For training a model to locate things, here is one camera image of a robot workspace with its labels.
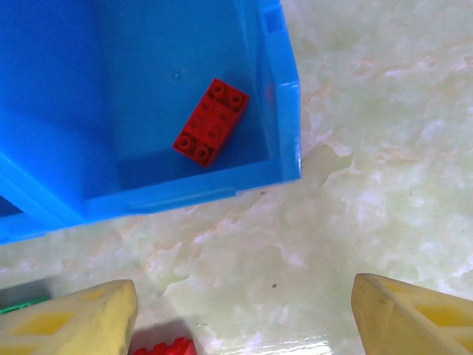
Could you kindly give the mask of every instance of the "marble floor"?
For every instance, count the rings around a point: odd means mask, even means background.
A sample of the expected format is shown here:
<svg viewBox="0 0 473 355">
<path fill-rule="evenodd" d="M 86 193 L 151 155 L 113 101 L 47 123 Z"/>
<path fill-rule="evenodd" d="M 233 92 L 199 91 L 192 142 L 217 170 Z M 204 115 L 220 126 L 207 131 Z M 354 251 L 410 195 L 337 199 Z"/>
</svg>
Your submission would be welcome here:
<svg viewBox="0 0 473 355">
<path fill-rule="evenodd" d="M 362 355 L 358 272 L 473 299 L 473 3 L 283 0 L 302 80 L 303 178 L 0 248 L 0 288 L 117 278 L 132 347 Z"/>
</svg>

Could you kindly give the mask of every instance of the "red toy block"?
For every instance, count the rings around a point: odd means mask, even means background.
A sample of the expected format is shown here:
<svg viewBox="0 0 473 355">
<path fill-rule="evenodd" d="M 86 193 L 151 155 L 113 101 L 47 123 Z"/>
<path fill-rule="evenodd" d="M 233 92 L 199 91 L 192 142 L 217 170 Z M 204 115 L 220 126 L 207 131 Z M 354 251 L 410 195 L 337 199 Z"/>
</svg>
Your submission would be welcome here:
<svg viewBox="0 0 473 355">
<path fill-rule="evenodd" d="M 249 100 L 245 93 L 214 79 L 173 148 L 209 167 L 245 115 Z"/>
<path fill-rule="evenodd" d="M 197 352 L 193 340 L 177 338 L 170 346 L 161 342 L 151 351 L 144 348 L 136 350 L 134 355 L 197 355 Z"/>
</svg>

